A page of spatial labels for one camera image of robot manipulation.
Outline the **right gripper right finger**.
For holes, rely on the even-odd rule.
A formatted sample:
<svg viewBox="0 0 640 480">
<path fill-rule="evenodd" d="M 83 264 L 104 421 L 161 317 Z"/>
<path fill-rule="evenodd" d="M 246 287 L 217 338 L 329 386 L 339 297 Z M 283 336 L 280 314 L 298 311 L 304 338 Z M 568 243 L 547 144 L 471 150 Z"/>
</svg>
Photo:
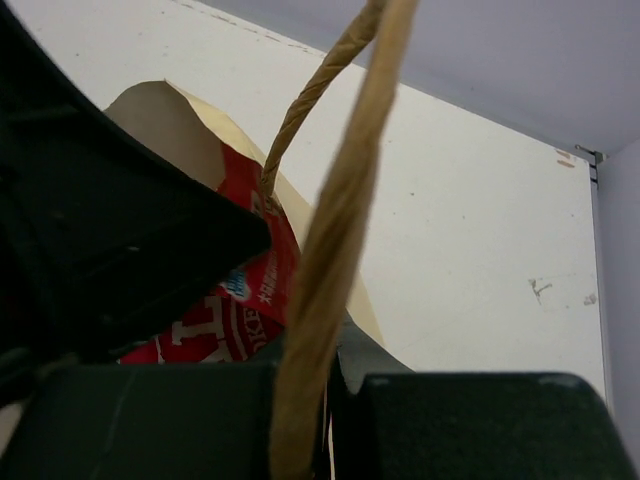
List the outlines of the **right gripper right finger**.
<svg viewBox="0 0 640 480">
<path fill-rule="evenodd" d="M 631 479 L 605 403 L 559 372 L 414 372 L 353 321 L 329 382 L 339 479 Z"/>
</svg>

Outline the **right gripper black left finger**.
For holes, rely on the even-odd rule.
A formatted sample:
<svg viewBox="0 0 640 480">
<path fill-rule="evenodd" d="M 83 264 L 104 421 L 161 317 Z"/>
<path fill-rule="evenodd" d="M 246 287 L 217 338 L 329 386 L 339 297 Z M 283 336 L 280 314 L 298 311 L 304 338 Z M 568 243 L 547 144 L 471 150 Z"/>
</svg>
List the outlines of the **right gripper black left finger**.
<svg viewBox="0 0 640 480">
<path fill-rule="evenodd" d="M 78 366 L 40 386 L 4 479 L 266 479 L 272 363 Z"/>
</svg>

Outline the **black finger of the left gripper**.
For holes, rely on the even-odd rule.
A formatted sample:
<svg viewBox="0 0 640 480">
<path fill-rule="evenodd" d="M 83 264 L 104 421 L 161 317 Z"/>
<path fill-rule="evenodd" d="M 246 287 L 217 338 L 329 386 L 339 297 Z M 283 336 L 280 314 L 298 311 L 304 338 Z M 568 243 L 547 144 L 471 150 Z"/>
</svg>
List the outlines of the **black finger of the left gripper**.
<svg viewBox="0 0 640 480">
<path fill-rule="evenodd" d="M 1 9 L 1 396 L 113 360 L 266 252 L 257 215 L 99 111 Z"/>
</svg>

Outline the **brown paper bag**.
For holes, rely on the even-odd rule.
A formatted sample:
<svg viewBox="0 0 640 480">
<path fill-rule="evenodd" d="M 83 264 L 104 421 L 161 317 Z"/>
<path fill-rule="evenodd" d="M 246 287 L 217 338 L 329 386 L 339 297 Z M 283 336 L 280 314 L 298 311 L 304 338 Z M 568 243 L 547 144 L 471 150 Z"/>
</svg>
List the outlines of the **brown paper bag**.
<svg viewBox="0 0 640 480">
<path fill-rule="evenodd" d="M 295 221 L 286 214 L 299 259 L 286 325 L 277 336 L 284 340 L 284 357 L 275 377 L 267 445 L 268 472 L 277 479 L 312 478 L 315 451 L 325 443 L 326 384 L 358 273 L 381 137 L 416 9 L 413 1 L 366 3 L 289 107 L 267 155 L 260 154 L 231 120 L 166 81 L 130 87 L 106 111 L 134 139 L 216 192 L 225 179 L 224 144 L 255 160 L 262 167 L 261 193 L 276 200 L 286 214 L 292 195 L 277 186 L 284 154 L 332 81 L 364 48 L 373 50 L 303 241 L 297 240 Z"/>
</svg>

